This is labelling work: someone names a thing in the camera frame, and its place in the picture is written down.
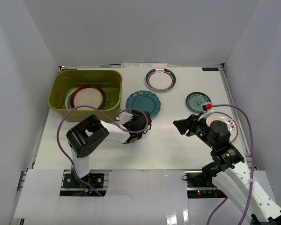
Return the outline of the teal scalloped plate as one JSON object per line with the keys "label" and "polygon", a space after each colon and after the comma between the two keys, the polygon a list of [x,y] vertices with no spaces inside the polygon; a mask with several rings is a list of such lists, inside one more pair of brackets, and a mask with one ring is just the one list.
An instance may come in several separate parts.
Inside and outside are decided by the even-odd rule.
{"label": "teal scalloped plate", "polygon": [[149,112],[151,118],[153,118],[161,110],[161,101],[155,93],[140,90],[127,98],[126,109],[139,109],[143,112]]}

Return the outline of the beige plate with red rim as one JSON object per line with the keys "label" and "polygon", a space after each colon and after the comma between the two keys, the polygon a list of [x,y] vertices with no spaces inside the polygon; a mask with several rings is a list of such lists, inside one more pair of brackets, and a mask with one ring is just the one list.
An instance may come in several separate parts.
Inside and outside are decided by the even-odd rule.
{"label": "beige plate with red rim", "polygon": [[105,92],[98,85],[87,84],[77,88],[72,95],[74,107],[81,105],[89,105],[97,109],[101,109],[105,104]]}

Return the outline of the grey deer pattern plate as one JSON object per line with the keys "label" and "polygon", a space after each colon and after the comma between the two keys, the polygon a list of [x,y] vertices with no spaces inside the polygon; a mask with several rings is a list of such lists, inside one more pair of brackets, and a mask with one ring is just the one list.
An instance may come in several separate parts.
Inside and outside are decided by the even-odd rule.
{"label": "grey deer pattern plate", "polygon": [[[72,90],[74,90],[73,93],[72,93],[72,95],[73,95],[73,94],[76,92],[77,88],[72,89]],[[71,103],[71,107],[73,108],[73,106],[74,106],[74,101],[73,101],[72,95],[71,95],[70,103]]]}

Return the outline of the red and teal floral plate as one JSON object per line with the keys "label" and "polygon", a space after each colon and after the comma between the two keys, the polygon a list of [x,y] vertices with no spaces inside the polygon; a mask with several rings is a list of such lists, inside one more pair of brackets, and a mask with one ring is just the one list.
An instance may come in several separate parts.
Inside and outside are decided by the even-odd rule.
{"label": "red and teal floral plate", "polygon": [[69,94],[67,95],[66,99],[65,99],[65,108],[66,109],[71,109],[71,103],[70,103],[70,99],[71,99],[71,95],[73,93],[74,90],[72,90],[71,92],[69,92]]}

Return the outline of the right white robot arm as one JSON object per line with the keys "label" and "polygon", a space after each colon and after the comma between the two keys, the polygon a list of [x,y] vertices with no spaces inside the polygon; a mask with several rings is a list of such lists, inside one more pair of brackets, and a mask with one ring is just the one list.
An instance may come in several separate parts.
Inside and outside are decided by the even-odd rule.
{"label": "right white robot arm", "polygon": [[281,207],[266,193],[242,154],[229,141],[230,131],[220,120],[210,125],[200,115],[192,114],[173,122],[181,135],[197,136],[211,148],[213,161],[202,168],[199,177],[208,187],[218,187],[243,213],[241,221],[251,225],[281,225]]}

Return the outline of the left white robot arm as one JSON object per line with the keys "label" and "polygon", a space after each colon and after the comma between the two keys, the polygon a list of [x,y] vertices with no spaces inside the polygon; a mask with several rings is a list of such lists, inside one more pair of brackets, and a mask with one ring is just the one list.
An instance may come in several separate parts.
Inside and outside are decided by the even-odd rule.
{"label": "left white robot arm", "polygon": [[96,115],[90,115],[70,129],[66,137],[74,163],[71,168],[74,182],[79,187],[85,187],[88,184],[94,188],[98,187],[91,181],[89,155],[104,141],[120,144],[136,142],[151,129],[151,123],[149,112],[141,113],[132,110],[128,113],[128,120],[122,125],[107,123]]}

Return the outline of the green plastic bin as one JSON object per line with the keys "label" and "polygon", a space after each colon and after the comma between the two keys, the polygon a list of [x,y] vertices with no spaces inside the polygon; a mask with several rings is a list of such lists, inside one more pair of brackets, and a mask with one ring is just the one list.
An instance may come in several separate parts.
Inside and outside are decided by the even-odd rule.
{"label": "green plastic bin", "polygon": [[105,92],[105,104],[100,109],[111,119],[115,119],[121,102],[122,75],[115,70],[66,70],[55,78],[48,98],[49,107],[64,117],[69,110],[65,108],[68,93],[87,84],[101,87]]}

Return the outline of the small green blue patterned plate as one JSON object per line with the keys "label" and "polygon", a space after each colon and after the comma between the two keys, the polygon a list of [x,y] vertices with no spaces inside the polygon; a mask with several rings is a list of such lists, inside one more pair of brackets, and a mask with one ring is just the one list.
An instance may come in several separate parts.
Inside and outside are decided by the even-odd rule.
{"label": "small green blue patterned plate", "polygon": [[192,112],[202,113],[202,105],[207,102],[211,102],[211,99],[204,93],[192,92],[186,97],[185,102],[188,109],[190,109]]}

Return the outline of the white plate with teal rim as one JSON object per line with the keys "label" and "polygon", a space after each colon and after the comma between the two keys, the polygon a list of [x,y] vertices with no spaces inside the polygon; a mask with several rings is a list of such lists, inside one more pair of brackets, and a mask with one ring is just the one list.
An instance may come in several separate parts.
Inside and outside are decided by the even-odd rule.
{"label": "white plate with teal rim", "polygon": [[167,68],[152,69],[145,76],[145,84],[156,92],[169,91],[176,81],[175,74]]}

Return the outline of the white plate with orange pattern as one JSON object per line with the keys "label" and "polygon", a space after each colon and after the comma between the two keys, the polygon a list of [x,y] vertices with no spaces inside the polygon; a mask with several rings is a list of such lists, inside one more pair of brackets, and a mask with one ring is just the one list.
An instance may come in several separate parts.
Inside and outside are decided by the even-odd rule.
{"label": "white plate with orange pattern", "polygon": [[236,122],[234,121],[234,119],[223,113],[223,112],[215,112],[212,115],[210,115],[209,117],[207,117],[206,122],[207,125],[210,126],[212,122],[214,121],[222,121],[227,125],[227,128],[230,132],[230,142],[234,142],[236,140],[236,138],[238,137],[238,127],[236,125]]}

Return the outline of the papers at back edge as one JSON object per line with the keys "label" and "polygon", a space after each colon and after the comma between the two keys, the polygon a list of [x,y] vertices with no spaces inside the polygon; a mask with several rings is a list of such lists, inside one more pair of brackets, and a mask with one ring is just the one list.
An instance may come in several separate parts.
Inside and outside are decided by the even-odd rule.
{"label": "papers at back edge", "polygon": [[122,68],[166,68],[167,63],[122,63]]}

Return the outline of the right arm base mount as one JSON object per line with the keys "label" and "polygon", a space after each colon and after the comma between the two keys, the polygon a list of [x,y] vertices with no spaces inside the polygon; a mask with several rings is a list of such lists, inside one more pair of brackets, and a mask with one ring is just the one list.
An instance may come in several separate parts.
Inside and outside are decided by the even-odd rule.
{"label": "right arm base mount", "polygon": [[182,176],[186,182],[188,199],[225,198],[226,195],[216,186],[206,181],[201,172],[186,172]]}

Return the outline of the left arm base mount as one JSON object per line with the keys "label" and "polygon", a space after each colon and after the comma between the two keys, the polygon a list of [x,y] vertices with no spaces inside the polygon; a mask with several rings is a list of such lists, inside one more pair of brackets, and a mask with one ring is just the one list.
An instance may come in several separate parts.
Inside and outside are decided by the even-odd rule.
{"label": "left arm base mount", "polygon": [[60,196],[101,197],[106,193],[104,173],[90,173],[78,180],[74,174],[65,173]]}

